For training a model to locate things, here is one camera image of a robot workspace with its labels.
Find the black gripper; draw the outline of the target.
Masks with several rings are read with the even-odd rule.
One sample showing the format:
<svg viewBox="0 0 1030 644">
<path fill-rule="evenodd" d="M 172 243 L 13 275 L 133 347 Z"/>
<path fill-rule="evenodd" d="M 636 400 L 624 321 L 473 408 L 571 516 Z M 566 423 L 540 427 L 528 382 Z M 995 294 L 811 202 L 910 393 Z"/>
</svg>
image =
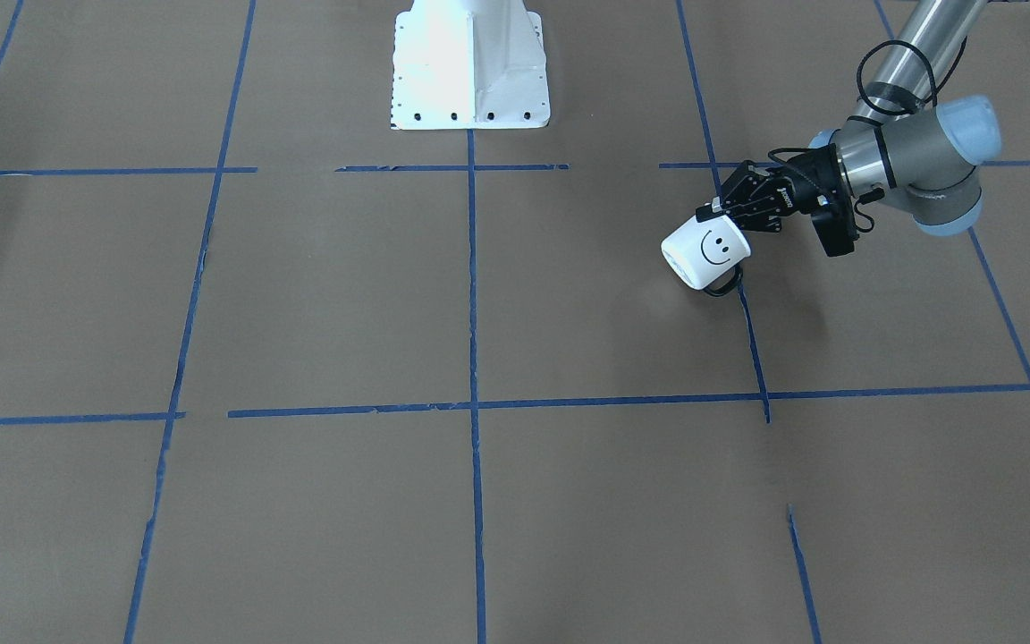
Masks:
<svg viewBox="0 0 1030 644">
<path fill-rule="evenodd" d="M 740 162 L 721 184 L 719 204 L 696 208 L 696 221 L 727 217 L 741 231 L 776 233 L 783 217 L 797 213 L 814 223 L 845 219 L 845 188 L 833 148 L 781 148 L 769 156 L 770 166 Z"/>
</svg>

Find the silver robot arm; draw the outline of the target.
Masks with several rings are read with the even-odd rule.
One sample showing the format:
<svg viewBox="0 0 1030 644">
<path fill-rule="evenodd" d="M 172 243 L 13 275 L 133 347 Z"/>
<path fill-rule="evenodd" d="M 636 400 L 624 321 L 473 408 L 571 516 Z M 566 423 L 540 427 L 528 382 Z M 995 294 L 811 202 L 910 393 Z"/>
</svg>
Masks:
<svg viewBox="0 0 1030 644">
<path fill-rule="evenodd" d="M 984 95 L 939 95 L 984 8 L 920 1 L 899 36 L 876 46 L 884 61 L 869 82 L 856 80 L 856 107 L 840 128 L 806 149 L 770 151 L 770 167 L 745 160 L 696 221 L 726 216 L 740 231 L 777 233 L 784 217 L 801 213 L 830 256 L 853 251 L 859 208 L 876 201 L 928 235 L 968 231 L 984 208 L 980 167 L 1002 148 L 998 118 Z"/>
</svg>

